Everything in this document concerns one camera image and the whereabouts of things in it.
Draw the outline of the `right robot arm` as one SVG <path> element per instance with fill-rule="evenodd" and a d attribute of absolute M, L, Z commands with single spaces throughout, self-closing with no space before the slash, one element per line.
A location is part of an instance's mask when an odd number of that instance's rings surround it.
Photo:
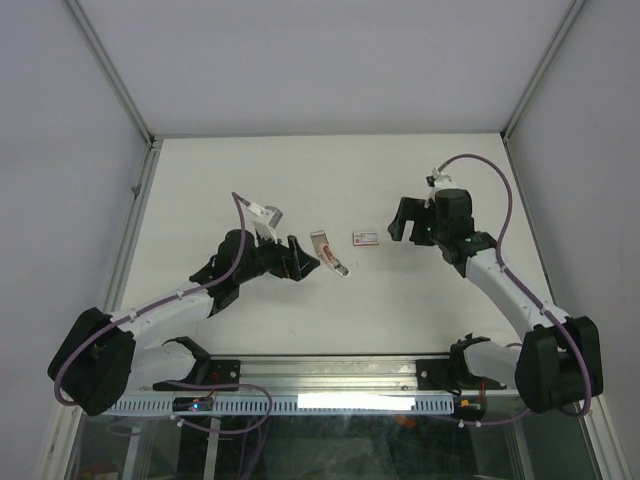
<path fill-rule="evenodd" d="M 602 394 L 599 331 L 587 316 L 573 317 L 542 300 L 506 263 L 499 242 L 475 227 L 468 191 L 445 188 L 429 199 L 403 197 L 387 231 L 401 241 L 435 246 L 446 263 L 481 290 L 517 333 L 518 349 L 486 336 L 466 335 L 450 347 L 446 378 L 469 387 L 485 378 L 518 391 L 541 414 Z"/>

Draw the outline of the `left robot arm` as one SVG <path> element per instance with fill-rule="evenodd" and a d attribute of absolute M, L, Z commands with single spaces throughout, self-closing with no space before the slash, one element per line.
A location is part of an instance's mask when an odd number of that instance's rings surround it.
<path fill-rule="evenodd" d="M 269 274 L 299 282 L 319 265 L 293 235 L 265 240 L 231 230 L 174 293 L 130 311 L 82 312 L 47 369 L 54 395 L 61 404 L 96 416 L 144 388 L 211 388 L 220 382 L 211 354 L 178 330 L 221 313 L 251 280 Z"/>

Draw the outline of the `pink white stapler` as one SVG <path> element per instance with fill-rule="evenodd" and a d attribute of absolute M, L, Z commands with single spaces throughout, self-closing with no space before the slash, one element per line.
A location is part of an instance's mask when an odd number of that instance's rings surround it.
<path fill-rule="evenodd" d="M 324 262 L 333 270 L 334 273 L 343 278 L 349 275 L 350 270 L 335 256 L 328 243 L 323 243 L 320 246 L 320 253 Z"/>

